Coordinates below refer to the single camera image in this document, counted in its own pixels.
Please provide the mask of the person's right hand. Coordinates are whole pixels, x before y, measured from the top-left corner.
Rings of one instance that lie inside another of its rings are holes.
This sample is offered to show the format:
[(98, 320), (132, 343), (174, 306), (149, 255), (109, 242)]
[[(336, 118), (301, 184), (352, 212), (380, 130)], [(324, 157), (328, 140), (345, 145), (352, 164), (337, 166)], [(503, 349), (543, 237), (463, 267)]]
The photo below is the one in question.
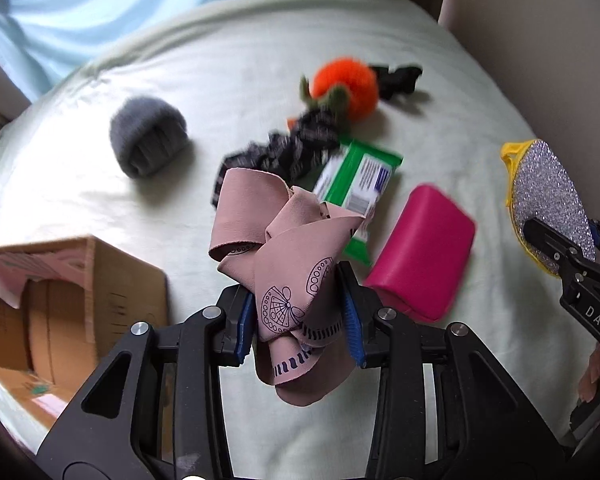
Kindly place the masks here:
[(591, 402), (594, 399), (599, 379), (600, 344), (596, 344), (588, 358), (588, 366), (578, 382), (578, 397), (581, 402)]

